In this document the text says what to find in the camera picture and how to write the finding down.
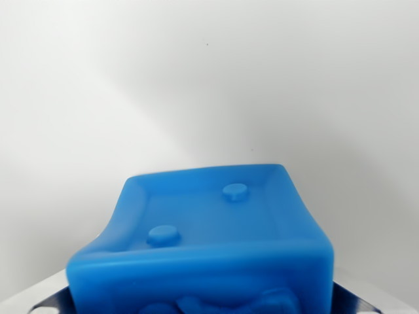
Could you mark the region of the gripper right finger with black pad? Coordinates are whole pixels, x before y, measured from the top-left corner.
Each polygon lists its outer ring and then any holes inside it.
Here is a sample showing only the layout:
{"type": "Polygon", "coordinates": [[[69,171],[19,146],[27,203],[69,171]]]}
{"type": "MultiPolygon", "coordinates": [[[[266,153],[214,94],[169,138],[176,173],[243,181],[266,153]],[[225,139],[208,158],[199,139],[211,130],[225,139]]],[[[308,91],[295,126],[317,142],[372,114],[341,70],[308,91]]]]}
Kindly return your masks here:
{"type": "Polygon", "coordinates": [[[375,286],[335,281],[331,313],[418,313],[418,310],[375,286]]]}

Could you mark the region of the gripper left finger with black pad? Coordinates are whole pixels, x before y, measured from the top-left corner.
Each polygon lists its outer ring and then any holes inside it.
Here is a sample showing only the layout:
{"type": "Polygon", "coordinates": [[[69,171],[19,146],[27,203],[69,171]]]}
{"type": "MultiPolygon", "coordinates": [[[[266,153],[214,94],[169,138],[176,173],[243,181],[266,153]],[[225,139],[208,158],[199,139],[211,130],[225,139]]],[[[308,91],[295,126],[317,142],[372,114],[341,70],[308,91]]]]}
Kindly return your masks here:
{"type": "Polygon", "coordinates": [[[65,270],[1,302],[1,313],[29,313],[35,305],[68,286],[65,270]]]}

